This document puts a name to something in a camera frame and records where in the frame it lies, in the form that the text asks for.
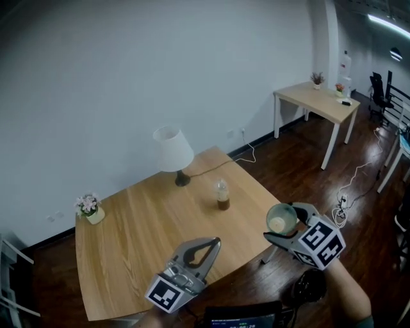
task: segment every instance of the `desk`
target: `desk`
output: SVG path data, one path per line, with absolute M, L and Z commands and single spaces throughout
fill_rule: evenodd
M 333 146 L 338 136 L 340 124 L 352 116 L 348 127 L 345 144 L 349 142 L 350 134 L 356 118 L 357 109 L 360 102 L 351 99 L 351 106 L 344 106 L 336 101 L 335 91 L 329 89 L 315 90 L 313 82 L 305 82 L 298 85 L 289 86 L 274 92 L 275 95 L 275 138 L 279 137 L 279 114 L 281 111 L 281 101 L 283 99 L 290 103 L 303 107 L 305 110 L 305 120 L 308 120 L 309 112 L 312 111 L 319 116 L 330 120 L 333 124 L 333 132 L 327 152 L 322 163 L 322 170 L 327 166 L 327 162 L 332 154 Z
M 218 148 L 197 155 L 184 170 L 190 176 L 230 160 Z M 264 239 L 268 210 L 279 201 L 235 162 L 185 187 L 175 174 L 160 172 L 103 200 L 105 219 L 91 225 L 76 219 L 78 276 L 89 320 L 132 315 L 151 308 L 144 299 L 157 272 L 187 240 L 217 236 L 222 241 L 207 281 L 240 268 L 270 244 Z M 224 178 L 231 207 L 217 208 L 213 185 Z

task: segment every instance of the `small potted plant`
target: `small potted plant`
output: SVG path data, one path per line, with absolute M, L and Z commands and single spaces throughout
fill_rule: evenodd
M 96 193 L 86 193 L 77 198 L 74 207 L 80 218 L 86 217 L 91 224 L 97 224 L 105 217 L 105 212 L 100 205 L 101 201 Z
M 342 98 L 343 97 L 343 90 L 345 89 L 345 86 L 338 83 L 338 84 L 336 84 L 335 87 L 336 87 L 336 95 L 338 97 Z
M 319 74 L 317 73 L 312 73 L 312 76 L 310 77 L 310 79 L 313 81 L 313 88 L 315 90 L 319 90 L 320 89 L 320 85 L 325 81 L 325 78 L 322 76 L 322 72 L 320 72 Z

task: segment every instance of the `ceiling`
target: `ceiling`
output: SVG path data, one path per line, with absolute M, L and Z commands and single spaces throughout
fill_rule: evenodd
M 367 15 L 368 13 L 394 21 L 410 31 L 410 0 L 336 0 L 345 9 Z

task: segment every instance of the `black device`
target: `black device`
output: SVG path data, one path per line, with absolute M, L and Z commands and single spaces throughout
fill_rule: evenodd
M 204 328 L 282 328 L 293 317 L 292 308 L 279 301 L 248 306 L 207 307 Z
M 384 97 L 383 92 L 383 81 L 382 76 L 378 73 L 373 72 L 373 76 L 370 76 L 370 81 L 372 82 L 373 92 L 371 94 L 371 100 L 381 108 L 381 110 L 373 110 L 369 105 L 370 118 L 373 115 L 378 116 L 383 119 L 383 112 L 385 108 L 393 108 L 394 105 L 389 102 L 387 98 Z

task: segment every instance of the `office chair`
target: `office chair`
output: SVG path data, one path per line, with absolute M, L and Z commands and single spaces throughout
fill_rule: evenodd
M 383 92 L 383 81 L 382 76 L 378 73 L 373 72 L 373 76 L 370 76 L 370 81 L 372 82 L 373 92 L 370 95 L 370 100 L 373 101 L 381 110 L 373 110 L 369 105 L 370 110 L 370 120 L 373 115 L 379 117 L 381 120 L 384 119 L 383 112 L 385 108 L 393 108 L 391 104 L 385 97 Z

